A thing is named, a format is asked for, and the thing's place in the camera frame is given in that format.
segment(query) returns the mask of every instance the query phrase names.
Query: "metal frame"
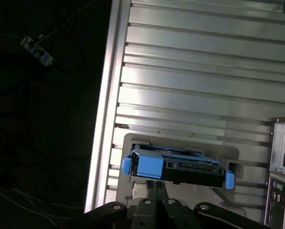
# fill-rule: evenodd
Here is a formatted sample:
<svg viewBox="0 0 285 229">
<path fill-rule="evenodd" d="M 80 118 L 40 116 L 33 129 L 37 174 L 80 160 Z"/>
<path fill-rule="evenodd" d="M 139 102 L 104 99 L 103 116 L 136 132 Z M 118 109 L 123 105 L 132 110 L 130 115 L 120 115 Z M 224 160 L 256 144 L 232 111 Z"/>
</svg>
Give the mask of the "metal frame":
<svg viewBox="0 0 285 229">
<path fill-rule="evenodd" d="M 105 198 L 130 6 L 130 0 L 112 1 L 84 212 L 103 205 L 95 200 Z"/>
</svg>

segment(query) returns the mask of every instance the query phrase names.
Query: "metal bolt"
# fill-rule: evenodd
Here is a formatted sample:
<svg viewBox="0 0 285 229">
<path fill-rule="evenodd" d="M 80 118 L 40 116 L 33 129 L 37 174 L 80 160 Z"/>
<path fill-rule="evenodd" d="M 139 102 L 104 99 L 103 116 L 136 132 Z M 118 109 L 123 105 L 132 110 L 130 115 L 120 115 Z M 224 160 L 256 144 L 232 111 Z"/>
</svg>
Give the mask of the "metal bolt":
<svg viewBox="0 0 285 229">
<path fill-rule="evenodd" d="M 209 209 L 209 207 L 207 205 L 205 205 L 205 204 L 201 205 L 200 208 L 203 209 L 203 210 L 208 210 Z"/>
<path fill-rule="evenodd" d="M 175 204 L 175 200 L 174 200 L 174 199 L 169 199 L 169 200 L 168 200 L 168 203 L 169 203 L 169 204 Z"/>
</svg>

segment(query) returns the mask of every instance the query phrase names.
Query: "aluminum panel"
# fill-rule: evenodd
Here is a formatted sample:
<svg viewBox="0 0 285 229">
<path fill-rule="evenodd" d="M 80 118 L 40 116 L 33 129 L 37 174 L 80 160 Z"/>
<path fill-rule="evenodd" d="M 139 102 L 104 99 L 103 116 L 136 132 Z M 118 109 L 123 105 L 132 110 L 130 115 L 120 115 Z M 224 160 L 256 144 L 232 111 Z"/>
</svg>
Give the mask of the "aluminum panel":
<svg viewBox="0 0 285 229">
<path fill-rule="evenodd" d="M 285 45 L 167 28 L 130 26 L 127 42 L 285 62 Z"/>
<path fill-rule="evenodd" d="M 201 72 L 123 67 L 123 83 L 285 103 L 285 84 Z"/>
<path fill-rule="evenodd" d="M 116 123 L 127 125 L 131 129 L 156 129 L 157 132 L 170 131 L 170 132 L 180 132 L 180 134 L 195 136 L 200 138 L 213 138 L 219 139 L 219 137 L 227 138 L 237 138 L 244 140 L 245 142 L 252 142 L 253 145 L 259 144 L 259 142 L 269 142 L 269 136 L 266 134 L 258 134 L 252 132 L 239 132 L 234 130 L 224 130 L 218 128 L 212 128 L 208 126 L 200 125 L 189 125 L 173 122 L 165 122 L 159 120 L 146 120 L 139 118 L 128 118 L 128 117 L 116 117 Z"/>
<path fill-rule="evenodd" d="M 227 15 L 238 15 L 251 18 L 271 19 L 275 21 L 285 22 L 285 14 L 282 14 L 282 4 L 265 4 L 259 2 L 249 2 L 241 0 L 231 0 L 229 3 L 218 3 L 216 0 L 207 1 L 168 1 L 168 0 L 133 0 L 134 4 L 141 4 L 147 6 L 162 6 L 169 7 L 176 10 L 193 10 L 199 12 L 211 12 Z"/>
<path fill-rule="evenodd" d="M 173 123 L 196 124 L 211 126 L 214 128 L 248 131 L 255 134 L 268 134 L 270 123 L 244 122 L 243 120 L 224 120 L 224 117 L 216 115 L 206 115 L 193 112 L 182 112 L 176 110 L 151 108 L 143 106 L 126 106 L 119 104 L 117 115 L 122 117 L 141 117 L 152 120 L 162 120 Z"/>
<path fill-rule="evenodd" d="M 285 116 L 281 9 L 243 0 L 120 0 L 86 210 L 116 198 L 123 139 L 134 133 L 239 152 L 245 167 L 235 201 L 262 222 L 270 121 Z"/>
<path fill-rule="evenodd" d="M 189 52 L 186 50 L 175 50 L 133 43 L 129 43 L 128 46 L 125 47 L 125 53 L 128 55 L 125 56 L 125 62 L 138 62 L 139 64 L 156 66 L 152 64 L 152 61 L 166 60 L 169 61 L 169 64 L 174 64 L 177 69 L 180 69 L 180 66 L 186 67 L 185 69 L 187 69 L 188 66 L 193 65 L 193 68 L 189 68 L 188 70 L 285 82 L 285 63 L 282 62 L 271 62 L 271 64 L 269 64 L 268 61 L 264 60 L 239 58 L 207 52 Z"/>
<path fill-rule="evenodd" d="M 171 8 L 133 7 L 129 21 L 143 25 L 285 41 L 285 24 L 254 19 L 249 21 L 238 16 L 231 17 L 230 15 L 207 14 L 205 12 L 192 13 L 190 10 Z"/>
<path fill-rule="evenodd" d="M 160 88 L 120 87 L 118 102 L 263 121 L 285 116 L 285 104 Z"/>
</svg>

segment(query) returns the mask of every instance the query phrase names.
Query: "blue plastic tab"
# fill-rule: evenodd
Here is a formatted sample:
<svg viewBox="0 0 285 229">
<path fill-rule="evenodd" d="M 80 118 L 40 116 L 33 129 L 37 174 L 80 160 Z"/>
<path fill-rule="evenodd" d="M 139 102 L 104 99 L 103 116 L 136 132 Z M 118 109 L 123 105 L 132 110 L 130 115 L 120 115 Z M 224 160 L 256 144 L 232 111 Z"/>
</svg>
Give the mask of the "blue plastic tab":
<svg viewBox="0 0 285 229">
<path fill-rule="evenodd" d="M 131 172 L 131 166 L 132 166 L 132 159 L 131 158 L 124 158 L 122 160 L 122 172 L 126 175 L 129 175 Z"/>
<path fill-rule="evenodd" d="M 229 170 L 226 171 L 226 175 L 225 175 L 225 188 L 227 189 L 234 188 L 234 175 Z"/>
<path fill-rule="evenodd" d="M 140 155 L 137 168 L 137 175 L 142 177 L 152 177 L 160 179 L 163 171 L 163 157 Z"/>
</svg>

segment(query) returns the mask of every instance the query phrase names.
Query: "power socket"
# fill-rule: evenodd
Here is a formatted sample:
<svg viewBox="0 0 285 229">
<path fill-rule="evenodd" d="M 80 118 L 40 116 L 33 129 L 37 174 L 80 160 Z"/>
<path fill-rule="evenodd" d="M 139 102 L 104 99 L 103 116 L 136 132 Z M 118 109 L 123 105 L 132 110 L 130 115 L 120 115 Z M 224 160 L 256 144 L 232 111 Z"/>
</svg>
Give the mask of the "power socket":
<svg viewBox="0 0 285 229">
<path fill-rule="evenodd" d="M 34 40 L 31 37 L 24 37 L 20 44 L 37 58 L 44 66 L 52 65 L 54 58 L 50 56 L 39 44 L 33 44 Z"/>
</svg>

